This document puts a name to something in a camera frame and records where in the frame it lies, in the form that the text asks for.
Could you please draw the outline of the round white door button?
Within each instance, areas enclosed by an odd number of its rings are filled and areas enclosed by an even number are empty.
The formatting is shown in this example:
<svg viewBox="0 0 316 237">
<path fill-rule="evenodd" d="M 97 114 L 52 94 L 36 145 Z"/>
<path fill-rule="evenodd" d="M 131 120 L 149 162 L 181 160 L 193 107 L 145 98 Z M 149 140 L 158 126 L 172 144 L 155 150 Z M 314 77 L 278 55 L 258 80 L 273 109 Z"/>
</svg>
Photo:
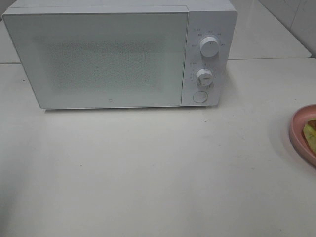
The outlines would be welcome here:
<svg viewBox="0 0 316 237">
<path fill-rule="evenodd" d="M 204 103 L 208 98 L 208 94 L 205 91 L 198 91 L 193 95 L 193 100 L 196 103 Z"/>
</svg>

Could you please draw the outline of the white dial knob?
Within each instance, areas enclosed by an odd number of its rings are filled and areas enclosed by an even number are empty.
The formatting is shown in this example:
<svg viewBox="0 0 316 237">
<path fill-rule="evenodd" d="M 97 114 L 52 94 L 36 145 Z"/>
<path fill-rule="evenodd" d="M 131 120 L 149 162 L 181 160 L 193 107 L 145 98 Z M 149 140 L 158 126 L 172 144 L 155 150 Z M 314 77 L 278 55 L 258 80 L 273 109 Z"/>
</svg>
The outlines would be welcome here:
<svg viewBox="0 0 316 237">
<path fill-rule="evenodd" d="M 200 85 L 207 87 L 213 83 L 213 73 L 209 69 L 200 69 L 196 73 Z"/>
<path fill-rule="evenodd" d="M 206 58 L 212 58 L 219 52 L 219 42 L 214 36 L 204 37 L 200 43 L 200 52 Z"/>
</svg>

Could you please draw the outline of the white microwave door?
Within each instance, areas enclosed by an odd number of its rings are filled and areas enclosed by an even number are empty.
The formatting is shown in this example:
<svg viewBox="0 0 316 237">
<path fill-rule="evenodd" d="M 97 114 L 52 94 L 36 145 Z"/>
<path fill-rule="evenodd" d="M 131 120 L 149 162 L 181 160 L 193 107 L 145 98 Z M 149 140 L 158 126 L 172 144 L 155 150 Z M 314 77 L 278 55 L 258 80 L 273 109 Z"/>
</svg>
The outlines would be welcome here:
<svg viewBox="0 0 316 237">
<path fill-rule="evenodd" d="M 6 15 L 43 109 L 178 106 L 187 13 Z"/>
</svg>

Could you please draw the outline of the pink round plate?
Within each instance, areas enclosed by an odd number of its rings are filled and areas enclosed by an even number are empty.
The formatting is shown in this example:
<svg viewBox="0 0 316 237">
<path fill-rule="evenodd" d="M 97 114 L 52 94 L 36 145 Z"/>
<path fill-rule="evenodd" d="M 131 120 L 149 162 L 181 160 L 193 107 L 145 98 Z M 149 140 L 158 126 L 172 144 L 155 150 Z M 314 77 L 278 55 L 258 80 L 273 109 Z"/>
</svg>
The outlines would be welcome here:
<svg viewBox="0 0 316 237">
<path fill-rule="evenodd" d="M 298 109 L 292 116 L 289 125 L 289 138 L 296 152 L 314 168 L 316 167 L 316 155 L 311 150 L 304 136 L 305 124 L 316 118 L 316 105 L 307 105 Z"/>
</svg>

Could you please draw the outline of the bread and lettuce sandwich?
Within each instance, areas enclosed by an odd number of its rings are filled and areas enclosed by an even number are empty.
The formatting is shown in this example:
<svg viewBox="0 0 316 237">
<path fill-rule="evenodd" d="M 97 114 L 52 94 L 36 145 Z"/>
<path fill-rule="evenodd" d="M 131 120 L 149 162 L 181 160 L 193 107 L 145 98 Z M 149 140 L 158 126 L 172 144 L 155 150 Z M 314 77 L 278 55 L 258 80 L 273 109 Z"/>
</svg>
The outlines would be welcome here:
<svg viewBox="0 0 316 237">
<path fill-rule="evenodd" d="M 316 152 L 316 119 L 309 120 L 305 123 L 303 128 L 303 134 L 310 147 L 310 149 Z"/>
</svg>

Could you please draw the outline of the white microwave oven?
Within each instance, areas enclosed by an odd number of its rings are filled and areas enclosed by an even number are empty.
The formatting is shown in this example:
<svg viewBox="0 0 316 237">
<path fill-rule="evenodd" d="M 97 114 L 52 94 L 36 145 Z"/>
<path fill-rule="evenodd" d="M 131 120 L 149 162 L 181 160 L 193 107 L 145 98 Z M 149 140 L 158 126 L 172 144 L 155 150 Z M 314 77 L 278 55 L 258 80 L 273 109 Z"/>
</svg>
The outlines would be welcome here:
<svg viewBox="0 0 316 237">
<path fill-rule="evenodd" d="M 6 15 L 154 13 L 188 14 L 181 103 L 174 107 L 217 105 L 237 21 L 237 11 L 228 0 L 18 0 L 3 13 L 2 19 Z M 200 52 L 199 43 L 207 36 L 214 36 L 219 42 L 219 52 L 212 58 Z M 196 77 L 200 69 L 213 73 L 211 85 L 200 85 Z M 198 91 L 208 94 L 204 103 L 193 100 Z"/>
</svg>

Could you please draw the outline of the white rear table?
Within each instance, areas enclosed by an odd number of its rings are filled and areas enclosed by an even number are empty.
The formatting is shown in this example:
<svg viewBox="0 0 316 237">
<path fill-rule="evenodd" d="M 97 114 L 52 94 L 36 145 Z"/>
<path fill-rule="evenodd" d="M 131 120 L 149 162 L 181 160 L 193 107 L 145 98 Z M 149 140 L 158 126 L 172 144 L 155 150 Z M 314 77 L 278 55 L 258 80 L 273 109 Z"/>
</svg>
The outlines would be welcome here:
<svg viewBox="0 0 316 237">
<path fill-rule="evenodd" d="M 237 23 L 230 60 L 309 58 L 311 53 L 258 0 L 233 0 Z"/>
</svg>

